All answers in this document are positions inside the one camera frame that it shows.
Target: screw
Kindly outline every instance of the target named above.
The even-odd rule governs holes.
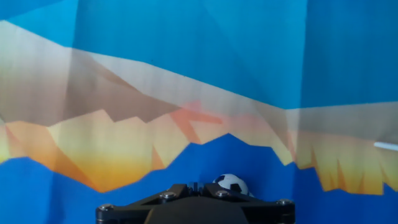
[[[293,204],[293,201],[291,201],[289,199],[280,199],[280,200],[276,201],[276,203],[279,205],[291,205],[291,204]]]
[[[229,193],[226,190],[219,190],[219,191],[216,192],[216,195],[218,197],[225,197],[225,196],[228,196],[228,194]]]
[[[113,205],[111,204],[104,204],[98,207],[101,211],[108,211],[113,209]]]
[[[175,198],[176,196],[177,196],[177,194],[174,192],[164,192],[160,195],[160,197],[164,198],[164,199],[172,199],[172,198]]]

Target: brown mountain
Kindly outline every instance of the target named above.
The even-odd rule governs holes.
[[[19,50],[0,64],[0,115],[5,122],[51,126],[101,109],[114,121],[137,116],[148,122],[179,109],[142,94],[88,53],[48,42],[42,51]]]

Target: white stick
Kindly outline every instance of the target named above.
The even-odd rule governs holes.
[[[398,144],[391,144],[386,142],[375,142],[374,147],[379,147],[382,149],[388,149],[392,151],[398,151]]]

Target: metal screw head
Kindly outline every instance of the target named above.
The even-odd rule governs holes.
[[[291,201],[289,199],[280,199],[276,203],[279,205],[290,205],[290,204],[293,204],[293,201]]]
[[[111,204],[104,204],[98,207],[101,211],[108,211],[113,209],[113,205]]]
[[[216,192],[217,197],[225,197],[228,196],[228,192],[226,190],[219,190]]]
[[[174,192],[164,192],[160,195],[161,198],[164,199],[171,199],[171,198],[175,198],[177,196],[177,194],[175,194]]]

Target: black and white soccer ball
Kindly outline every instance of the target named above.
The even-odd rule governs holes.
[[[252,196],[246,183],[233,174],[223,174],[217,177],[213,183],[217,183],[224,189],[233,190],[244,195]]]

